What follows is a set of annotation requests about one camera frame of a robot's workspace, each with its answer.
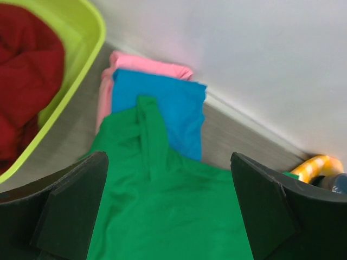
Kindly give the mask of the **orange checkered cloth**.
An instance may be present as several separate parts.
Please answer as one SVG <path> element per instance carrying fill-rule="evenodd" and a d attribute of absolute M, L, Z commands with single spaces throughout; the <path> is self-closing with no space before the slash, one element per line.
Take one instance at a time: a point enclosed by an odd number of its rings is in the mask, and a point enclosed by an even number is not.
<path fill-rule="evenodd" d="M 308 184 L 316 177 L 335 176 L 341 173 L 344 173 L 342 162 L 328 155 L 317 155 L 290 172 L 297 176 L 298 180 Z"/>

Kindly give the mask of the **blue t shirt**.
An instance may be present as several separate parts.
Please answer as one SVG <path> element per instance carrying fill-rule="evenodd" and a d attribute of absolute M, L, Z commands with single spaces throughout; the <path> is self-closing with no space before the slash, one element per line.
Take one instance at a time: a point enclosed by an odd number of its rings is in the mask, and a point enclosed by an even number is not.
<path fill-rule="evenodd" d="M 112 113 L 134 107 L 138 96 L 156 98 L 170 146 L 190 159 L 202 159 L 201 128 L 207 86 L 126 69 L 117 69 L 112 78 Z"/>

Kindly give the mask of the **dark blue ceramic bowl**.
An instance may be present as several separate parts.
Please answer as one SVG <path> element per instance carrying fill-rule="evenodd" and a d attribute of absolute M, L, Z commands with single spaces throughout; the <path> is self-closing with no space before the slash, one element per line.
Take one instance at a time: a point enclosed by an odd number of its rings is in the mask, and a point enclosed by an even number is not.
<path fill-rule="evenodd" d="M 324 177 L 321 180 L 319 187 L 325 190 L 332 191 L 334 193 L 346 194 L 346 190 L 347 190 L 346 173 Z"/>

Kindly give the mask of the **pink t shirt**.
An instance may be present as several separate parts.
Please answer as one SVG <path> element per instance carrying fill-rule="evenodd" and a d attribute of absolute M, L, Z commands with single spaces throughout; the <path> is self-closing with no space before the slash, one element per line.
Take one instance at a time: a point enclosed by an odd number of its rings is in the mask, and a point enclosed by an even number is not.
<path fill-rule="evenodd" d="M 173 77 L 190 81 L 193 71 L 185 66 L 151 60 L 149 58 L 113 51 L 110 55 L 110 66 L 101 75 L 97 106 L 95 132 L 99 131 L 103 119 L 110 115 L 112 108 L 113 73 L 116 69 L 128 69 L 149 74 Z"/>

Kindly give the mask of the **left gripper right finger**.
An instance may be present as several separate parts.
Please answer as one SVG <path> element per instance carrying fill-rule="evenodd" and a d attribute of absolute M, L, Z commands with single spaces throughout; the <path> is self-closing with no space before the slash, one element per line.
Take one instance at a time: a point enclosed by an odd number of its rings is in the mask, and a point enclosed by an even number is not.
<path fill-rule="evenodd" d="M 241 153 L 230 166 L 254 259 L 346 259 L 346 195 Z"/>

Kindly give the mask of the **green t shirt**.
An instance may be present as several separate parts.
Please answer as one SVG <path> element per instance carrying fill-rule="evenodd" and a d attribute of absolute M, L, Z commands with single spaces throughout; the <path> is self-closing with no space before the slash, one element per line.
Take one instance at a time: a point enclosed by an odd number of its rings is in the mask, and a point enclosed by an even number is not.
<path fill-rule="evenodd" d="M 169 146 L 157 101 L 106 117 L 108 174 L 88 259 L 252 259 L 232 174 Z"/>

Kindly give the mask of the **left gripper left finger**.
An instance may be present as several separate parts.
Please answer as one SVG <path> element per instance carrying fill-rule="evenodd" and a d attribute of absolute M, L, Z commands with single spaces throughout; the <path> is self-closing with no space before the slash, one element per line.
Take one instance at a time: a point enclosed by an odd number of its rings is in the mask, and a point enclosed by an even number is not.
<path fill-rule="evenodd" d="M 1 259 L 86 259 L 108 170 L 105 152 L 1 193 Z"/>

